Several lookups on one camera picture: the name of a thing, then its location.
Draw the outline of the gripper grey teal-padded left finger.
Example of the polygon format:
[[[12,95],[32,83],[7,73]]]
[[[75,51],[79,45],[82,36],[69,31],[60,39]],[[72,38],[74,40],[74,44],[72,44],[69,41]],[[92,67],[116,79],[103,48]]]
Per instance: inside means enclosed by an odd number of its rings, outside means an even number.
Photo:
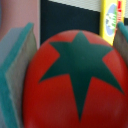
[[[32,23],[10,29],[0,41],[0,128],[23,128],[24,78],[36,51]]]

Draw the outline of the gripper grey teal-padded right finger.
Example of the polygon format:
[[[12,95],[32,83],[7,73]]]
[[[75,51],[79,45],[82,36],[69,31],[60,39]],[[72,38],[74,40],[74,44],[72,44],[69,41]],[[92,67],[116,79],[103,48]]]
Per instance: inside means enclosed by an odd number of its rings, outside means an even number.
[[[128,59],[128,30],[122,22],[117,24],[113,45],[124,59]]]

